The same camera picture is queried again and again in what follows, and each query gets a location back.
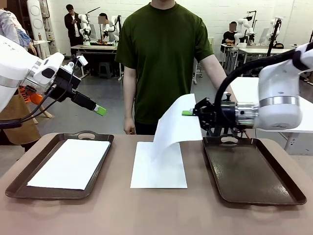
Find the white paper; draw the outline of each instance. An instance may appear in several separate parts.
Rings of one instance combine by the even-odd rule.
[[[85,190],[110,143],[67,140],[28,182],[28,186]]]
[[[152,160],[153,142],[137,144],[131,188],[187,188],[179,143]]]
[[[194,94],[180,97],[159,120],[154,142],[137,144],[131,188],[187,188],[179,142],[202,140]]]

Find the black hair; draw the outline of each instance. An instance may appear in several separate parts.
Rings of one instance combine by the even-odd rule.
[[[108,16],[107,16],[107,14],[106,13],[100,13],[100,15],[99,16],[105,16],[106,17],[106,19],[108,20]]]
[[[67,10],[68,11],[73,10],[73,9],[74,9],[73,5],[71,5],[71,4],[67,5]]]

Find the dark green shirt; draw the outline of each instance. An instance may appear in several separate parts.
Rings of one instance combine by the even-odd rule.
[[[176,99],[190,93],[194,58],[212,54],[202,19],[177,3],[167,10],[148,4],[130,15],[116,61],[137,72],[135,121],[156,124]]]

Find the metal ring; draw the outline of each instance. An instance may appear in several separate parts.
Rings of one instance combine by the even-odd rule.
[[[0,86],[17,88],[22,82],[22,80],[14,80],[0,75]]]
[[[262,99],[260,101],[260,108],[268,105],[275,105],[275,104],[293,104],[300,106],[300,101],[298,97],[293,96],[275,96],[269,97],[266,99]]]

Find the empty tray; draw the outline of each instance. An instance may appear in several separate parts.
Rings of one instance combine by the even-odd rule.
[[[222,142],[224,137],[238,142]],[[307,199],[258,139],[203,139],[221,197],[230,203],[303,205]]]
[[[92,135],[94,138],[82,138],[82,136],[85,136],[86,134]],[[107,151],[103,155],[85,190],[28,187],[27,183],[45,165],[45,163],[62,146],[62,144],[69,139],[110,142]],[[112,135],[100,135],[92,131],[82,131],[76,134],[57,134],[11,183],[11,185],[6,189],[5,194],[8,197],[40,200],[83,199],[89,196],[96,182],[105,157],[111,147],[113,139],[114,136]]]

